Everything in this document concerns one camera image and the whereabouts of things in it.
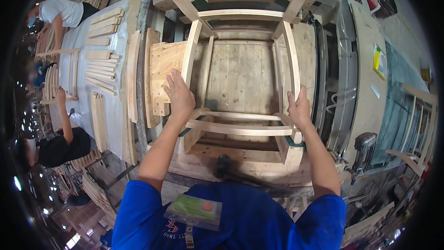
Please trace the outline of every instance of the blue t-shirt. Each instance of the blue t-shirt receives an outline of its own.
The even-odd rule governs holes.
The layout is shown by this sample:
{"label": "blue t-shirt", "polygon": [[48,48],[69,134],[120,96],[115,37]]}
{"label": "blue t-shirt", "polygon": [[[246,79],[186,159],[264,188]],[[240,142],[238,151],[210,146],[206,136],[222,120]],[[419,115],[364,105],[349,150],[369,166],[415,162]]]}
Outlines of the blue t-shirt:
{"label": "blue t-shirt", "polygon": [[[339,249],[344,201],[336,195],[314,200],[296,221],[258,188],[215,182],[185,194],[222,202],[219,231],[193,228],[195,249]],[[126,185],[113,232],[113,250],[186,249],[185,224],[163,217],[160,193],[143,181]]]}

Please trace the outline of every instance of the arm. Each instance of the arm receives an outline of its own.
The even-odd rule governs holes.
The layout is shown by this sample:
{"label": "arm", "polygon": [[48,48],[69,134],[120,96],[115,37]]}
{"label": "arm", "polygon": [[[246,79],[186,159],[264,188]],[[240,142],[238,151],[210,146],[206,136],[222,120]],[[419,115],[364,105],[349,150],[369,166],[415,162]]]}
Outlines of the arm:
{"label": "arm", "polygon": [[52,48],[52,50],[59,50],[62,46],[62,23],[62,16],[58,14],[52,22],[52,26],[54,27],[54,47]]}
{"label": "arm", "polygon": [[173,157],[177,137],[196,106],[194,95],[188,90],[180,72],[172,69],[171,74],[172,78],[169,75],[166,76],[170,88],[163,87],[171,100],[171,115],[159,137],[143,158],[137,174],[137,180],[151,184],[159,192]]}
{"label": "arm", "polygon": [[336,194],[339,196],[341,186],[333,159],[327,152],[321,138],[316,132],[316,128],[310,120],[307,87],[301,85],[301,91],[296,102],[294,95],[288,92],[288,102],[290,118],[297,128],[301,130],[305,139],[308,158],[310,160],[310,175],[315,198],[325,194]]}
{"label": "arm", "polygon": [[65,94],[65,90],[63,90],[62,87],[59,87],[55,97],[57,99],[57,103],[59,104],[59,114],[60,114],[60,117],[62,119],[63,137],[65,138],[66,142],[69,145],[71,143],[72,139],[73,139],[73,136],[72,136],[71,122],[69,121],[68,114],[66,113],[66,107],[65,107],[66,94]]}

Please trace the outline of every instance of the badge holder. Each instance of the badge holder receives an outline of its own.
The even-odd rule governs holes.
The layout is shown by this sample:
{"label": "badge holder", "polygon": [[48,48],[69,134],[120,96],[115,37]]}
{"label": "badge holder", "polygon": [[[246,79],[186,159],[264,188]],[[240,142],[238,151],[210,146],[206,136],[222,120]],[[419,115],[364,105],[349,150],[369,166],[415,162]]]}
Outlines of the badge holder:
{"label": "badge holder", "polygon": [[186,224],[186,230],[188,230],[188,227],[191,227],[189,235],[192,240],[191,232],[193,227],[219,231],[221,211],[221,202],[179,194],[176,200],[166,209],[163,216]]}

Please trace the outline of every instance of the worker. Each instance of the worker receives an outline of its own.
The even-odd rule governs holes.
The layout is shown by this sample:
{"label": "worker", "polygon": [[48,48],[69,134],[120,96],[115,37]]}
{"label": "worker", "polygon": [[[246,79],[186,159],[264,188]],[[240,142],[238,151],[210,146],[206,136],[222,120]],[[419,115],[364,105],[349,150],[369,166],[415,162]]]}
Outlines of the worker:
{"label": "worker", "polygon": [[56,91],[55,98],[62,119],[62,130],[54,132],[38,143],[34,139],[27,139],[23,145],[18,146],[24,150],[19,156],[24,154],[29,166],[38,163],[49,168],[57,167],[88,155],[96,147],[95,141],[84,129],[71,127],[65,107],[66,94],[62,87]]}
{"label": "worker", "polygon": [[288,92],[288,112],[305,139],[315,199],[296,223],[267,193],[227,181],[195,185],[171,205],[171,210],[177,207],[193,215],[212,211],[216,207],[212,201],[221,202],[218,231],[204,224],[192,227],[200,221],[184,216],[173,219],[169,205],[162,206],[160,191],[177,137],[195,101],[180,72],[172,69],[171,74],[166,77],[169,88],[163,87],[171,100],[171,114],[145,155],[137,179],[126,185],[114,225],[113,249],[339,249],[346,206],[339,197],[334,162],[311,123],[305,86],[297,101]]}
{"label": "worker", "polygon": [[45,22],[42,30],[37,34],[38,41],[49,28],[49,25],[52,24],[54,28],[54,47],[52,50],[59,50],[62,46],[63,27],[77,27],[86,18],[98,11],[99,9],[85,2],[45,0],[28,12],[28,27],[35,24],[37,17]]}

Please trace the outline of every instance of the factory floor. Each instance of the factory floor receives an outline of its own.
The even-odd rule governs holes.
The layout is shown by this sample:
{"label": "factory floor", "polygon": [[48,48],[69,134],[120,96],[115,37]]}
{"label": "factory floor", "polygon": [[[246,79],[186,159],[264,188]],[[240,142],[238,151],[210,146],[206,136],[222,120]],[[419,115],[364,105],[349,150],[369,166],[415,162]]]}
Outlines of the factory floor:
{"label": "factory floor", "polygon": [[[120,0],[110,0],[109,5],[116,3]],[[413,64],[413,66],[420,73],[421,68],[429,68],[432,64],[432,54],[428,47],[428,41],[426,35],[421,28],[419,18],[416,15],[414,7],[408,0],[395,0],[397,3],[398,15],[391,16],[384,20],[378,20],[384,31],[386,39],[390,40]],[[51,118],[53,125],[56,128],[59,125],[60,118],[58,116],[57,107],[53,105],[51,107]],[[125,162],[111,154],[106,158],[106,164],[109,167],[106,169],[103,165],[97,163],[93,166],[95,174],[101,178],[105,183],[109,183],[116,176],[126,169]],[[129,180],[136,178],[139,167],[133,169],[129,178],[122,178],[109,190],[111,195],[111,204],[117,203],[123,196],[125,191],[125,185]],[[373,174],[371,176],[362,178],[355,183],[354,186],[350,186],[350,180],[345,181],[342,184],[342,190],[345,192],[344,196],[353,197],[360,195],[368,189],[368,185],[375,181],[380,183],[384,180],[386,174],[391,170],[386,170]],[[188,190],[186,186],[176,185],[165,181],[162,188],[162,202],[163,204],[175,199],[179,193],[183,193]]]}

